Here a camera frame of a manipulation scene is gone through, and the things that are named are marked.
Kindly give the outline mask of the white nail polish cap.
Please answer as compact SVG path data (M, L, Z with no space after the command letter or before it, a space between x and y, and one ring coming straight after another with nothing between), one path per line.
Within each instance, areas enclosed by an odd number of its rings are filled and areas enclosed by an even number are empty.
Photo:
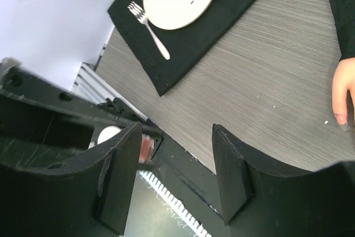
M98 136L97 144L105 142L106 140L118 134L120 131L121 129L114 125L104 128Z

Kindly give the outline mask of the nail polish bottle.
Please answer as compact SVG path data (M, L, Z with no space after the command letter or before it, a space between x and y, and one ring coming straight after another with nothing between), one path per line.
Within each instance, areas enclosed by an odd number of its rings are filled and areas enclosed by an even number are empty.
M141 140L141 150L139 155L139 163L148 163L151 159L152 152L154 150L155 141L152 137L143 134Z

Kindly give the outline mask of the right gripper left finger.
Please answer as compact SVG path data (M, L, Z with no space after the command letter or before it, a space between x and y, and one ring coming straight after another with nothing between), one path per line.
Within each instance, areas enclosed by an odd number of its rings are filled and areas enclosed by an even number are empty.
M102 169L96 218L115 234L124 234L138 170L142 126L133 123L99 145L111 149Z

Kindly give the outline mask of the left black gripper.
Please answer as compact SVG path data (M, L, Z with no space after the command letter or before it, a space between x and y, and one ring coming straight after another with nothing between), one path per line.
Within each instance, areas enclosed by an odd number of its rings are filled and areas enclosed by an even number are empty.
M132 125L24 70L14 58L1 60L1 170L61 167L104 128Z

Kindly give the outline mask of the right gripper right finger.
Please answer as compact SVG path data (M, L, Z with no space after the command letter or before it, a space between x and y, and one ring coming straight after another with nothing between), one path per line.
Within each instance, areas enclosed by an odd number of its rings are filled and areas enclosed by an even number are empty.
M243 156L219 124L212 127L212 149L222 217L225 225L252 199L252 189Z

